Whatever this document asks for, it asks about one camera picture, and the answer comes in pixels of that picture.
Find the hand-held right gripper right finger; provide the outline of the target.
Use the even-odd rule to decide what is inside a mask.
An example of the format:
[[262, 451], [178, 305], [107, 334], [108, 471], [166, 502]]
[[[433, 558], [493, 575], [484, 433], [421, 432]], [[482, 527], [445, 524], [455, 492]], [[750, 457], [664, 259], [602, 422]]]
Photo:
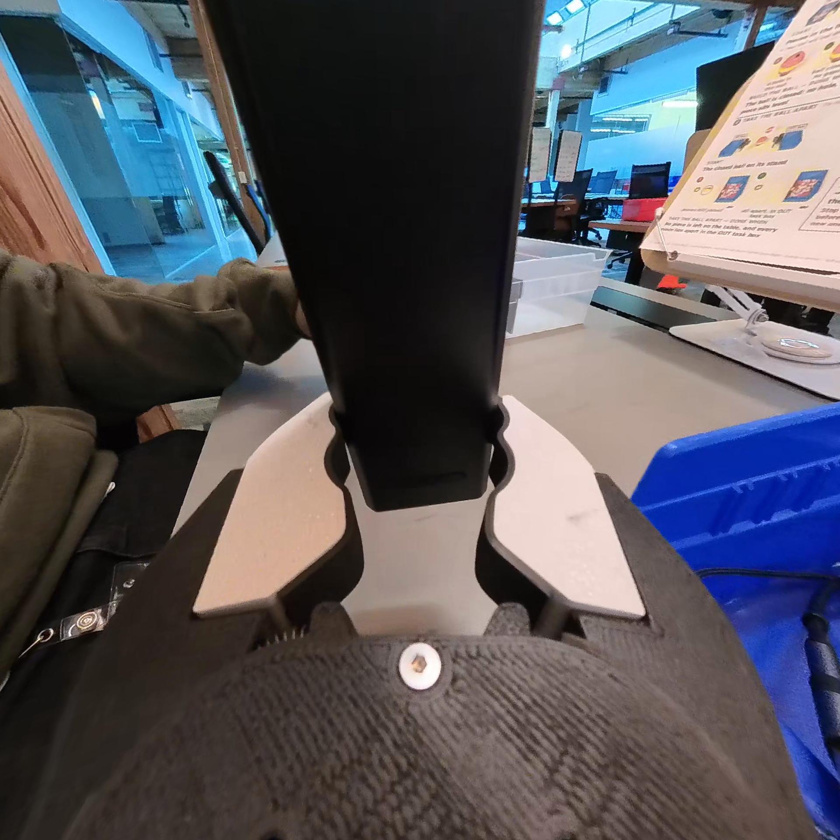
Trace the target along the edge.
[[595, 471], [513, 396], [498, 406], [478, 538], [478, 583], [496, 604], [637, 621], [647, 611]]

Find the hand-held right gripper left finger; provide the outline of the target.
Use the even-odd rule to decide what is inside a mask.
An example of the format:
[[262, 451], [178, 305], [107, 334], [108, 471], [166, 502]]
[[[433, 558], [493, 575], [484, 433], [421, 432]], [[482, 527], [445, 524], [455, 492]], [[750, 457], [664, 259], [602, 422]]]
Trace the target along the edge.
[[350, 458], [329, 394], [249, 457], [193, 611], [201, 618], [263, 611], [307, 621], [361, 581], [364, 554], [347, 487]]

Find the blue plastic bin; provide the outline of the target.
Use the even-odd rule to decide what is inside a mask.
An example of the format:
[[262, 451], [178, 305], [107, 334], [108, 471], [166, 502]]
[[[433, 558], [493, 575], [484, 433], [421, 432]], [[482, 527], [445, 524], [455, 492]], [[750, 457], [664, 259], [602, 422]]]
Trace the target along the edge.
[[838, 838], [838, 404], [667, 444], [632, 499], [734, 626], [805, 806]]

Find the black USB hub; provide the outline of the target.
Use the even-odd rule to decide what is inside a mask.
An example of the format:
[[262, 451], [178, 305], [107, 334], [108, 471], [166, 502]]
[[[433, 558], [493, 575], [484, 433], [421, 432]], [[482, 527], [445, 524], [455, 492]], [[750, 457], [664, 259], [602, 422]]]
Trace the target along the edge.
[[367, 505], [479, 498], [545, 2], [205, 2]]

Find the grey desk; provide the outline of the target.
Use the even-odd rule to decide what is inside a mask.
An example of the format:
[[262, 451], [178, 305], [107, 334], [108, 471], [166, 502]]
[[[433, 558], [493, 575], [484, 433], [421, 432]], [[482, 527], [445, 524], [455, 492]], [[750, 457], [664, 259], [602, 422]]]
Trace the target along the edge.
[[[186, 610], [199, 623], [256, 616], [279, 633], [307, 621], [277, 621], [267, 612], [201, 618], [194, 602], [238, 478], [267, 438], [323, 394], [314, 346], [294, 350], [298, 371], [282, 381], [280, 363], [249, 366], [222, 398], [175, 536], [197, 551], [197, 583]], [[633, 490], [652, 457], [688, 434], [707, 433], [829, 406], [795, 385], [699, 350], [655, 329], [594, 308], [582, 325], [506, 342], [500, 363], [503, 396], [513, 396], [569, 439], [621, 489]], [[475, 636], [496, 604], [476, 576], [476, 552], [489, 486], [474, 500], [375, 512], [350, 466], [364, 554], [360, 582], [343, 599], [365, 635]]]

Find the person's black pants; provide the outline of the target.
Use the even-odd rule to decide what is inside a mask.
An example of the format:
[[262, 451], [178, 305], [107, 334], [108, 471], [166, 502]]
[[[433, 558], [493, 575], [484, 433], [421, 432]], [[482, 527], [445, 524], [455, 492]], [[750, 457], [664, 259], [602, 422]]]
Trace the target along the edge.
[[100, 505], [28, 640], [53, 631], [12, 667], [1, 695], [1, 838], [18, 838], [92, 631], [62, 638], [83, 613], [112, 615], [172, 529], [206, 434], [182, 430], [127, 449]]

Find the clear badge holder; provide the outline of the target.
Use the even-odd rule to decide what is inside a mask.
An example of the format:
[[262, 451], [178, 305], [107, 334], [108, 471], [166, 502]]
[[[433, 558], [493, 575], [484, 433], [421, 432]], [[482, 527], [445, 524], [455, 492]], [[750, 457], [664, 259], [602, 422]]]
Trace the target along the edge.
[[65, 643], [102, 631], [117, 612], [124, 597], [132, 591], [148, 566], [149, 562], [142, 561], [117, 563], [112, 571], [108, 600], [104, 604], [65, 616], [58, 622], [40, 629], [30, 644], [17, 657], [17, 662], [24, 660], [36, 649]]

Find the clear plastic bin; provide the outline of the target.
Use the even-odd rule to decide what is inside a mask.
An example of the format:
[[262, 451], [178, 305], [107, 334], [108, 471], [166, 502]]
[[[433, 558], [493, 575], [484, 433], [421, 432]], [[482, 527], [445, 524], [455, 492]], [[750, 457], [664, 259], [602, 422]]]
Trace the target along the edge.
[[508, 339], [582, 324], [612, 251], [518, 236]]

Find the white stand base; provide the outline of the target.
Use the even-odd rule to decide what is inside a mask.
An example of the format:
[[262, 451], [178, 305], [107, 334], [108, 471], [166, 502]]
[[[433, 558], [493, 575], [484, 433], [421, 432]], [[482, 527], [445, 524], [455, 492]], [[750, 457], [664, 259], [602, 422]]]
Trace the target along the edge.
[[766, 309], [744, 291], [717, 286], [707, 289], [729, 307], [737, 318], [675, 327], [669, 331], [674, 338], [816, 396], [835, 403], [839, 401], [839, 364], [800, 364], [776, 359], [763, 352], [760, 344], [760, 338], [768, 334], [793, 335], [813, 340], [827, 335], [814, 334], [771, 320]]

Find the small black monitor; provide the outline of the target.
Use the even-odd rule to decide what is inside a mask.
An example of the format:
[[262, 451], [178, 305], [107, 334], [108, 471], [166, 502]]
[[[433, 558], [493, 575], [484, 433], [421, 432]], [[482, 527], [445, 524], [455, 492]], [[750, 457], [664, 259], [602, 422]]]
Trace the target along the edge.
[[627, 197], [630, 200], [666, 198], [671, 162], [633, 164]]

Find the printed instruction sheet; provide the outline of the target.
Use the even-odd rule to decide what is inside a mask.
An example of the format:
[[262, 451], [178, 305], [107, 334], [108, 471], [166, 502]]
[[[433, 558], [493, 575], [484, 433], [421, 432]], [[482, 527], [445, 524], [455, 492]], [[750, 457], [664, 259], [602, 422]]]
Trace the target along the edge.
[[838, 8], [804, 2], [687, 165], [645, 249], [838, 274]]

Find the large black monitor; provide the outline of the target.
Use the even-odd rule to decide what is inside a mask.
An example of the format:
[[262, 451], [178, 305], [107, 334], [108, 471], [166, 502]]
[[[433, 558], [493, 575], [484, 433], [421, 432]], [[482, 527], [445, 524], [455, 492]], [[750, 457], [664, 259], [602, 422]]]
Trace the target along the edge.
[[761, 68], [773, 41], [708, 62], [696, 69], [695, 131], [711, 130], [740, 88]]

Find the black desk rail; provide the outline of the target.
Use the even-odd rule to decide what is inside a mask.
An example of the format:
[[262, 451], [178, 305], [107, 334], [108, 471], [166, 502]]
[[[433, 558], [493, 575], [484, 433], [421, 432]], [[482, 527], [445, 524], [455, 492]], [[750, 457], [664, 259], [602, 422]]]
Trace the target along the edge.
[[659, 331], [737, 318], [726, 308], [608, 279], [595, 289], [591, 305]]

